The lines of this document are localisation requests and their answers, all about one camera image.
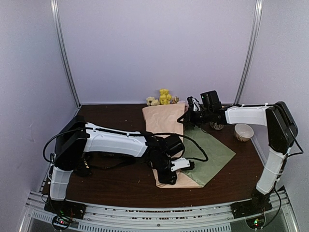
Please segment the bright yellow fake flower stem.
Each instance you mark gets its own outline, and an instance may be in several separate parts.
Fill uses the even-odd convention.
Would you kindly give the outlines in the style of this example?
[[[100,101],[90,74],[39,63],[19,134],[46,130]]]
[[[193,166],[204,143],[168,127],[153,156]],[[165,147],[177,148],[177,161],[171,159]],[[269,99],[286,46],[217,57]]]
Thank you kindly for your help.
[[[162,88],[159,90],[160,97],[159,97],[159,102],[160,105],[167,105],[170,104],[172,96],[169,93],[169,90],[166,88]]]

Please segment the pale yellow fake flower stem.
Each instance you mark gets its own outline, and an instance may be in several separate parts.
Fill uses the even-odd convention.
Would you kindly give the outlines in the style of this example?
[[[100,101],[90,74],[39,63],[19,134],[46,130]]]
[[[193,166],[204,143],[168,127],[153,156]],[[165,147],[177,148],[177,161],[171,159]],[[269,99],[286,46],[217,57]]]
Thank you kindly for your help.
[[[157,105],[160,104],[160,102],[155,97],[147,97],[146,98],[146,104],[147,104],[147,106],[157,106]]]

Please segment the pink and green wrapping paper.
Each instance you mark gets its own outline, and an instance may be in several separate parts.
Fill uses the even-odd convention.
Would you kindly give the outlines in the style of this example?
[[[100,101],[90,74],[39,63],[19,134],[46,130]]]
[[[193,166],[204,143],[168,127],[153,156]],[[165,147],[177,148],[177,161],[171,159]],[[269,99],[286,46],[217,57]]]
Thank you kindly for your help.
[[[159,181],[159,173],[153,169],[155,184],[161,189],[196,189],[205,187],[235,156],[235,152],[221,143],[209,133],[192,126],[184,126],[177,122],[185,113],[185,104],[169,104],[146,106],[142,109],[146,131],[162,133],[161,137],[168,137],[169,133],[187,136],[179,137],[184,148],[176,148],[171,157],[180,161],[181,158],[194,158],[191,170],[176,170],[176,182],[164,184]]]

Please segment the black ribbon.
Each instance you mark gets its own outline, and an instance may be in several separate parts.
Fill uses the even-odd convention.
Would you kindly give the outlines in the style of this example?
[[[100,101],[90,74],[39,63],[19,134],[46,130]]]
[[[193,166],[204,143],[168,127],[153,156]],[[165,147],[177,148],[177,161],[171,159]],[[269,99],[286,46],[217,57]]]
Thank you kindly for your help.
[[[114,166],[97,166],[97,165],[90,164],[90,161],[92,160],[92,158],[93,157],[91,155],[83,155],[82,158],[78,161],[77,167],[73,170],[73,173],[77,175],[78,177],[87,177],[93,174],[92,173],[93,169],[107,171],[107,170],[112,170],[116,168],[126,167],[126,166],[136,163],[135,158],[125,156],[125,155],[119,155],[119,156],[116,156],[115,158],[122,160],[122,162]]]

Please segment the pink fake flower stem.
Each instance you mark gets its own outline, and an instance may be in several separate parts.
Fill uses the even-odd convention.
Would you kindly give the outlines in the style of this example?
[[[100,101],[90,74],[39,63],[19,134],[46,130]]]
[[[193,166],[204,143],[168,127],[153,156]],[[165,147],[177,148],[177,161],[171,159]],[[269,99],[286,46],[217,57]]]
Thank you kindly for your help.
[[[179,97],[173,96],[171,99],[171,104],[177,104],[179,102]]]

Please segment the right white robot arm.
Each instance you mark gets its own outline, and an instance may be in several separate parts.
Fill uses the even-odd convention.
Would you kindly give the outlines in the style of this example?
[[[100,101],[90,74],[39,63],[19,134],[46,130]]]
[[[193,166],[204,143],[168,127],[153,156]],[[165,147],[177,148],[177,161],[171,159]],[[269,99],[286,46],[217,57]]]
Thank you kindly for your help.
[[[287,104],[278,101],[273,104],[223,106],[215,90],[201,93],[200,96],[200,101],[192,96],[187,98],[188,109],[177,119],[179,123],[198,127],[207,123],[246,124],[266,129],[268,157],[255,188],[263,195],[269,194],[283,173],[298,135],[298,127]]]

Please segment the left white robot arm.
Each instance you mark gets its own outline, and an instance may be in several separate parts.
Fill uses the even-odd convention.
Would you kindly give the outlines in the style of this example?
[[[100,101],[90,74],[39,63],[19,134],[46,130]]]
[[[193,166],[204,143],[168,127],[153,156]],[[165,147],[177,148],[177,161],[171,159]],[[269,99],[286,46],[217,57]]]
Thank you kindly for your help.
[[[171,185],[177,180],[177,170],[190,167],[188,159],[174,157],[185,147],[180,136],[173,133],[156,135],[148,131],[109,129],[85,122],[83,116],[76,116],[52,139],[56,142],[55,149],[47,159],[52,168],[50,206],[60,215],[70,209],[65,201],[66,190],[71,173],[85,153],[103,152],[135,158],[148,156],[159,181]]]

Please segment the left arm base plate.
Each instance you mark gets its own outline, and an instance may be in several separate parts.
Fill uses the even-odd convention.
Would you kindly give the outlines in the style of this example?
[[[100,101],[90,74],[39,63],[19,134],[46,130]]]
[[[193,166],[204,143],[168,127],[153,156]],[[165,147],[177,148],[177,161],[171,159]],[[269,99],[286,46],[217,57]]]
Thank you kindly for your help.
[[[50,201],[45,204],[44,210],[68,218],[83,219],[86,205],[70,201]]]

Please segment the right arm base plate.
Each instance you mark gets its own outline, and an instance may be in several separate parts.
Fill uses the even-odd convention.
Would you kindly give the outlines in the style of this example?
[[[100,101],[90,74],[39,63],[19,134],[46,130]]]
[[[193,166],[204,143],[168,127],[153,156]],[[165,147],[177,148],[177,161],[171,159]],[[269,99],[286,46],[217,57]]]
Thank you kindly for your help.
[[[234,219],[262,214],[263,212],[271,210],[273,208],[271,203],[256,206],[252,203],[252,200],[235,202],[231,204],[230,207]]]

